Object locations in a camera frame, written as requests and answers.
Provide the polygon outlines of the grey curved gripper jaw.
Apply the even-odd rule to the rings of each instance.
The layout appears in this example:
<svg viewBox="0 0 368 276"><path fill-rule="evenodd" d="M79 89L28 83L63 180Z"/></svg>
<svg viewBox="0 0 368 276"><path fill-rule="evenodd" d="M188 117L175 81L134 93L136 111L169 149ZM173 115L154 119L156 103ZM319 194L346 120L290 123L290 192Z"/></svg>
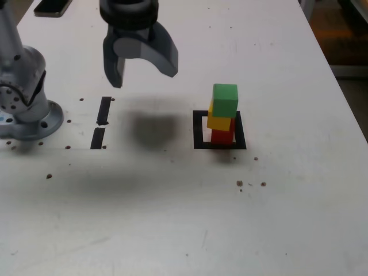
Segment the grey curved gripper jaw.
<svg viewBox="0 0 368 276"><path fill-rule="evenodd" d="M168 31L159 23L156 39L146 42L131 37L116 40L113 49L123 59L144 59L162 74L174 77L178 73L178 50Z"/></svg>

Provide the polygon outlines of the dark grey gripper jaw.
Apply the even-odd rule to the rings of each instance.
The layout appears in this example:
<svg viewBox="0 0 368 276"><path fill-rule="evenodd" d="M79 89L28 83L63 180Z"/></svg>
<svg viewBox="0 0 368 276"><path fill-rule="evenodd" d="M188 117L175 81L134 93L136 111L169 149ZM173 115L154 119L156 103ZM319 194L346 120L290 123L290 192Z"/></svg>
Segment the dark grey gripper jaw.
<svg viewBox="0 0 368 276"><path fill-rule="evenodd" d="M103 67L110 84L115 88L122 87L125 59L118 57L113 45L118 39L113 27L108 27L107 35L103 40Z"/></svg>

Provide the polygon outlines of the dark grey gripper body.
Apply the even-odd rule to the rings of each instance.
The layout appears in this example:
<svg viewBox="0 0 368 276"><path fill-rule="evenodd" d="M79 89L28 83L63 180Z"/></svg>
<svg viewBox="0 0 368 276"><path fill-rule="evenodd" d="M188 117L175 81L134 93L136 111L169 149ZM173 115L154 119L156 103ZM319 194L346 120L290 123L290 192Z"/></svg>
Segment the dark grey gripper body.
<svg viewBox="0 0 368 276"><path fill-rule="evenodd" d="M115 41L122 37L131 37L141 41L154 41L156 39L156 26L158 22L153 23L148 28L134 29L131 26L108 23L107 41Z"/></svg>

